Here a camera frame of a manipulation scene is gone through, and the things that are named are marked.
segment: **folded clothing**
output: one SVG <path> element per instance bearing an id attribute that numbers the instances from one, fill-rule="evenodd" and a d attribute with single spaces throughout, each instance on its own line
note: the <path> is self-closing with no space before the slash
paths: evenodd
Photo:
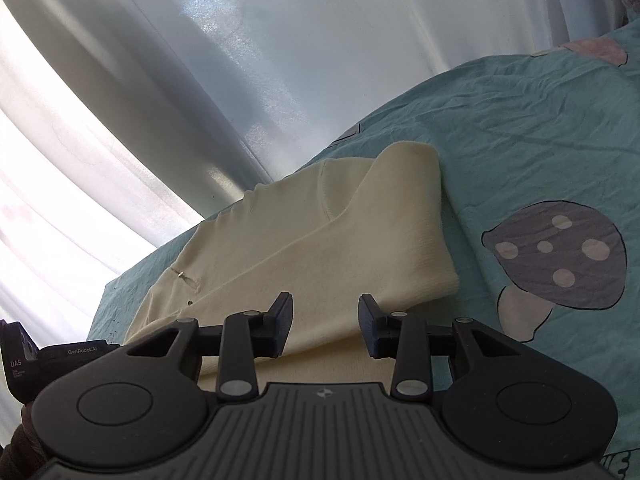
<path id="1" fill-rule="evenodd" d="M 362 342 L 358 297 L 387 312 L 456 291 L 442 237 L 440 170 L 428 144 L 396 142 L 375 159 L 325 159 L 247 192 L 200 224 L 147 293 L 126 342 L 180 317 L 221 324 L 265 310 L 285 290 L 294 321 L 283 357 L 258 362 L 258 381 L 381 381 L 392 360 L 372 360 Z M 199 384 L 214 389 L 217 359 Z"/>

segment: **white curtain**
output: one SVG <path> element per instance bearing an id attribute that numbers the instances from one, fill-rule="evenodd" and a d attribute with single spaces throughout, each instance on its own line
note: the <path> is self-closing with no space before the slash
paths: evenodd
<path id="1" fill-rule="evenodd" d="M 29 39 L 0 6 L 0 315 L 40 346 L 83 339 L 105 282 L 415 84 L 622 15 L 618 0 L 5 2 Z M 17 412 L 0 401 L 6 442 Z"/>
<path id="2" fill-rule="evenodd" d="M 102 126 L 0 0 L 0 317 L 39 347 L 82 341 L 104 285 L 201 219 Z M 17 408 L 4 387 L 2 444 Z"/>

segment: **logo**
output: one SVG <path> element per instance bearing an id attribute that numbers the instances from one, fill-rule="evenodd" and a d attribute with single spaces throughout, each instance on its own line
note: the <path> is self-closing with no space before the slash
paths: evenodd
<path id="1" fill-rule="evenodd" d="M 316 395 L 318 397 L 322 397 L 323 399 L 331 397 L 333 394 L 334 393 L 327 387 L 321 388 L 320 390 L 316 391 Z"/>
<path id="2" fill-rule="evenodd" d="M 88 347 L 88 348 L 79 348 L 77 350 L 67 350 L 66 353 L 68 353 L 69 355 L 72 354 L 82 354 L 84 352 L 95 352 L 98 348 L 97 347 Z"/>

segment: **sweater sleeve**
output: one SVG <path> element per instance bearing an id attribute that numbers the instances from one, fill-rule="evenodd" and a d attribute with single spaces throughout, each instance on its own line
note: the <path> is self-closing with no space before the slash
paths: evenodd
<path id="1" fill-rule="evenodd" d="M 21 415 L 22 424 L 0 456 L 2 480 L 28 480 L 48 460 L 31 424 L 31 404 L 22 408 Z"/>

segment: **bed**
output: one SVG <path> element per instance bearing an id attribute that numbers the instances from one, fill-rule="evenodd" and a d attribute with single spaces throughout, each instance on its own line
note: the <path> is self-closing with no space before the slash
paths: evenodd
<path id="1" fill-rule="evenodd" d="M 443 231 L 460 289 L 417 311 L 434 323 L 471 316 L 501 330 L 497 304 L 506 304 L 505 291 L 514 284 L 546 301 L 548 315 L 528 344 L 613 394 L 619 422 L 602 463 L 616 478 L 627 479 L 640 478 L 639 125 L 635 20 L 592 43 L 534 56 L 486 57 L 433 77 L 369 114 L 309 162 L 375 157 L 398 140 L 436 147 Z M 545 277 L 523 277 L 517 263 L 524 255 L 498 238 L 529 236 L 535 243 L 546 228 L 535 223 L 542 210 L 554 212 L 550 228 L 562 236 L 585 237 L 575 220 L 581 218 L 586 224 L 608 222 L 610 235 L 619 238 L 585 239 L 582 255 L 590 266 L 573 271 L 556 269 L 545 256 L 554 252 L 537 241 L 537 260 L 525 267 Z M 193 232 L 107 285 L 89 339 L 123 341 L 149 287 Z M 607 293 L 594 290 L 593 283 Z M 444 367 L 436 366 L 435 374 L 436 383 L 446 386 Z"/>

